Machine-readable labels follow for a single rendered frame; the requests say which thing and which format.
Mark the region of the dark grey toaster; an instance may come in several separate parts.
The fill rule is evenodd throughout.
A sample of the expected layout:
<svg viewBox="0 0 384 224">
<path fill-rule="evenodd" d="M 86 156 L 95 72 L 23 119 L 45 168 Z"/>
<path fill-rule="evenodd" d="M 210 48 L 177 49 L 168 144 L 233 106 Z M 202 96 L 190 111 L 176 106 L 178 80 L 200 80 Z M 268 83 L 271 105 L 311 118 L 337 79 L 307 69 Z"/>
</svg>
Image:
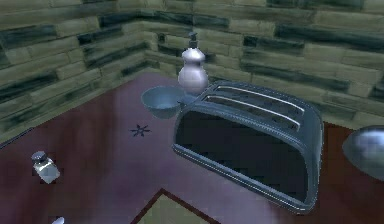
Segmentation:
<svg viewBox="0 0 384 224">
<path fill-rule="evenodd" d="M 180 104 L 175 153 L 295 213 L 314 207 L 324 141 L 315 106 L 230 81 L 188 94 Z"/>
</svg>

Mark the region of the shiny metal round pot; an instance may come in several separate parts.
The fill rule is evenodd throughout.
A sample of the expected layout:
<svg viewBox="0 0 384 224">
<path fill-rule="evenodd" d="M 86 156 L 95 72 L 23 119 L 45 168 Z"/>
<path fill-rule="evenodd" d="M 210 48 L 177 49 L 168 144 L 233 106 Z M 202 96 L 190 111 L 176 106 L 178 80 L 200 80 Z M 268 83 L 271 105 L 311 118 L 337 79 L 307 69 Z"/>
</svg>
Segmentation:
<svg viewBox="0 0 384 224">
<path fill-rule="evenodd" d="M 367 175 L 384 182 L 384 125 L 353 131 L 342 145 L 349 162 Z"/>
</svg>

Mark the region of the white soap dispenser bottle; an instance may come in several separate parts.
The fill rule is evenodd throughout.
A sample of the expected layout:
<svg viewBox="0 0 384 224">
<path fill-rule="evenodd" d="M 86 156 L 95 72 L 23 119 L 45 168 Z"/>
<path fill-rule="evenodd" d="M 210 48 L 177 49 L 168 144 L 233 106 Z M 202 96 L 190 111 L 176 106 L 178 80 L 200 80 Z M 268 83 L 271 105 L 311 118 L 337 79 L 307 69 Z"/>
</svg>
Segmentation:
<svg viewBox="0 0 384 224">
<path fill-rule="evenodd" d="M 203 93 L 208 85 L 208 75 L 203 68 L 204 53 L 198 48 L 197 33 L 189 33 L 189 45 L 182 52 L 183 67 L 178 74 L 178 83 L 184 89 L 180 104 L 188 104 L 190 99 Z"/>
</svg>

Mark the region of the glass salt shaker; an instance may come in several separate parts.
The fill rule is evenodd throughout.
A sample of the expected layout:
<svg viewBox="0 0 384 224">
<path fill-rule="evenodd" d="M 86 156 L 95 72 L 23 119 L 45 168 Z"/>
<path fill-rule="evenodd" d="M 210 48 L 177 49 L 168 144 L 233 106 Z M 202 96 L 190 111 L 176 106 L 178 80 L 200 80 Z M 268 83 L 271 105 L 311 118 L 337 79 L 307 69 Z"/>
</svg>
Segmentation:
<svg viewBox="0 0 384 224">
<path fill-rule="evenodd" d="M 60 177 L 59 169 L 44 151 L 33 153 L 31 160 L 36 173 L 45 183 L 50 184 Z"/>
</svg>

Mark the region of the grey blue bowl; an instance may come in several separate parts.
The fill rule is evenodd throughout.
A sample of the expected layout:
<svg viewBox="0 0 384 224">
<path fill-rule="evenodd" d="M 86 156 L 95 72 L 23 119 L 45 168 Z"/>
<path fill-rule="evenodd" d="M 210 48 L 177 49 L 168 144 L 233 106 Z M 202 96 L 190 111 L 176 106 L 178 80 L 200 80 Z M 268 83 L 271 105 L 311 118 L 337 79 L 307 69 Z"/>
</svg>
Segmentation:
<svg viewBox="0 0 384 224">
<path fill-rule="evenodd" d="M 170 119 L 181 108 L 180 101 L 185 92 L 175 86 L 156 86 L 141 95 L 144 107 L 156 118 Z"/>
</svg>

